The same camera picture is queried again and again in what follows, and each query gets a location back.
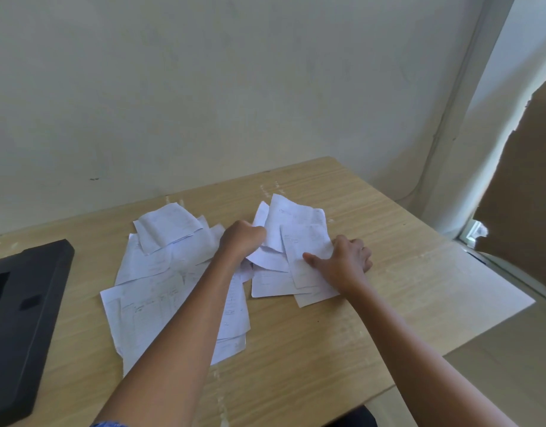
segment pile of paper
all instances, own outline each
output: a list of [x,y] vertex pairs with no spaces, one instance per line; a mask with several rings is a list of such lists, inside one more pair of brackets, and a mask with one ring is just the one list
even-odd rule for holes
[[254,264],[252,297],[294,295],[299,307],[305,307],[338,295],[321,274],[303,260],[304,252],[321,259],[332,255],[322,209],[273,195],[270,206],[261,202],[253,225],[264,226],[267,238],[247,257]]
[[[124,375],[186,301],[224,232],[176,203],[141,216],[134,225],[137,233],[129,235],[115,285],[101,292]],[[250,325],[243,282],[252,276],[245,260],[231,279],[212,364],[245,349]]]

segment wooden table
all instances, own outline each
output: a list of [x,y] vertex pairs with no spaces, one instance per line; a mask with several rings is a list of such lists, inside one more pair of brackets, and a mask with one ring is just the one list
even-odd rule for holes
[[[251,221],[273,193],[324,208],[331,236],[363,238],[372,284],[441,354],[533,302],[336,160],[316,159],[0,235],[0,258],[62,238],[75,248],[34,413],[17,425],[87,427],[120,381],[99,291],[114,283],[134,219],[177,201],[228,226]],[[293,297],[248,296],[247,305],[247,349],[210,368],[194,425],[318,427],[392,386],[341,297],[298,308]]]

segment blue sleeve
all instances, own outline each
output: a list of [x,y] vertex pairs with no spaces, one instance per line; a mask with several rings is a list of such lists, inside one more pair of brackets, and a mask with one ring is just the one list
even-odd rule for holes
[[102,423],[95,423],[91,427],[127,427],[120,423],[115,423],[113,421],[103,421]]

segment forearm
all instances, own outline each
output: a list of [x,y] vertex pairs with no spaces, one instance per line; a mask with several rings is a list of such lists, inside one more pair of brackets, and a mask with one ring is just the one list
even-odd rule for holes
[[218,254],[174,317],[108,400],[97,421],[190,426],[239,261]]
[[365,282],[347,295],[420,426],[516,426]]

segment hand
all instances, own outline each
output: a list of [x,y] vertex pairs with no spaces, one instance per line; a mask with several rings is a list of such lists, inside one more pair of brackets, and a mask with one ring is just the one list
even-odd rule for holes
[[311,253],[303,253],[303,259],[346,296],[356,286],[367,284],[364,273],[372,267],[372,251],[364,247],[362,240],[349,241],[344,235],[338,235],[332,243],[334,251],[330,259],[320,259]]
[[254,227],[245,220],[238,220],[223,233],[218,254],[225,254],[241,262],[257,250],[265,241],[265,235],[267,231],[262,226]]

